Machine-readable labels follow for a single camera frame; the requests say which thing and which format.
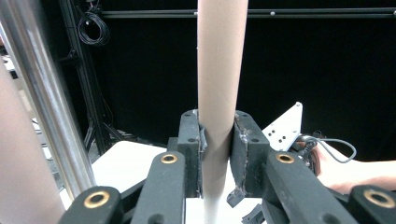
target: human hand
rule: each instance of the human hand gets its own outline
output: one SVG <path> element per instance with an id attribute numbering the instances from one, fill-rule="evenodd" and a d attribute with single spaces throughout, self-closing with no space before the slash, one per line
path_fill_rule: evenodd
<path id="1" fill-rule="evenodd" d="M 344 161 L 346 156 L 341 154 L 335 148 L 323 143 L 330 152 L 339 160 Z M 349 193 L 353 187 L 362 183 L 365 179 L 365 173 L 362 170 L 363 162 L 349 161 L 347 163 L 340 163 L 336 161 L 327 152 L 321 144 L 318 144 L 312 152 L 317 157 L 318 161 L 318 179 L 320 182 L 340 193 Z"/>

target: white metal bracket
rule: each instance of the white metal bracket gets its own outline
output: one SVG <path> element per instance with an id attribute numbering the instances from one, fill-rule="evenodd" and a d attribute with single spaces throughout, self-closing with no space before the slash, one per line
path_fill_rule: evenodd
<path id="1" fill-rule="evenodd" d="M 303 104 L 297 102 L 292 108 L 262 130 L 271 148 L 287 151 L 301 131 Z"/>

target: coiled cable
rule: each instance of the coiled cable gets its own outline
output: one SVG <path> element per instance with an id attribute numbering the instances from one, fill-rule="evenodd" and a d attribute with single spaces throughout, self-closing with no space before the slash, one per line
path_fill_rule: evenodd
<path id="1" fill-rule="evenodd" d="M 99 36 L 96 39 L 90 38 L 87 34 L 86 27 L 91 22 L 93 22 L 99 29 Z M 78 36 L 85 44 L 100 47 L 107 44 L 110 40 L 110 31 L 98 15 L 91 12 L 85 12 L 84 16 L 78 23 Z"/>

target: cardboard tube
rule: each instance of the cardboard tube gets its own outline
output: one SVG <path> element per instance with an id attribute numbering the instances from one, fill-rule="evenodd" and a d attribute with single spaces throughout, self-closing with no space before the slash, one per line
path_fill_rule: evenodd
<path id="1" fill-rule="evenodd" d="M 3 62 L 0 105 L 0 223 L 57 223 L 61 197 Z"/>
<path id="2" fill-rule="evenodd" d="M 248 0 L 198 1 L 198 108 L 206 128 L 205 222 L 214 223 L 223 192 L 241 71 Z"/>

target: cable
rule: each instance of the cable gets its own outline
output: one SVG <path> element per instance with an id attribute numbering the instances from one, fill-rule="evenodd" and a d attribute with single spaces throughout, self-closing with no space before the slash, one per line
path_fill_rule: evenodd
<path id="1" fill-rule="evenodd" d="M 301 157 L 303 160 L 306 160 L 310 155 L 311 150 L 318 144 L 316 140 L 306 139 L 305 146 L 302 150 L 297 152 L 297 155 Z"/>
<path id="2" fill-rule="evenodd" d="M 95 23 L 99 28 L 99 36 L 96 39 L 92 39 L 87 35 L 86 26 L 90 22 Z M 107 25 L 100 19 L 100 17 L 91 12 L 85 12 L 84 16 L 79 20 L 78 23 L 78 37 L 79 39 L 87 45 L 92 45 L 96 47 L 103 46 L 110 40 L 110 31 Z"/>
<path id="3" fill-rule="evenodd" d="M 309 140 L 314 140 L 315 142 L 321 144 L 324 149 L 326 149 L 326 151 L 332 156 L 333 159 L 335 159 L 336 161 L 340 162 L 340 163 L 347 163 L 349 161 L 352 161 L 353 158 L 355 158 L 356 156 L 356 148 L 354 146 L 352 146 L 352 144 L 348 143 L 347 141 L 341 140 L 341 139 L 335 139 L 335 138 L 324 138 L 324 139 L 320 139 L 320 138 L 316 138 L 316 137 L 307 137 L 305 139 L 305 141 L 309 141 Z M 336 158 L 334 156 L 334 154 L 332 154 L 332 152 L 326 147 L 326 145 L 324 145 L 323 142 L 338 142 L 338 143 L 342 143 L 344 145 L 347 145 L 348 147 L 350 147 L 352 149 L 352 155 L 350 157 L 348 157 L 346 160 L 344 161 L 340 161 L 338 160 L 338 158 Z"/>
<path id="4" fill-rule="evenodd" d="M 100 1 L 100 0 L 98 0 L 98 1 L 96 2 L 96 6 L 95 6 L 95 9 L 94 9 L 94 10 L 98 9 L 98 7 L 99 7 L 99 1 Z"/>

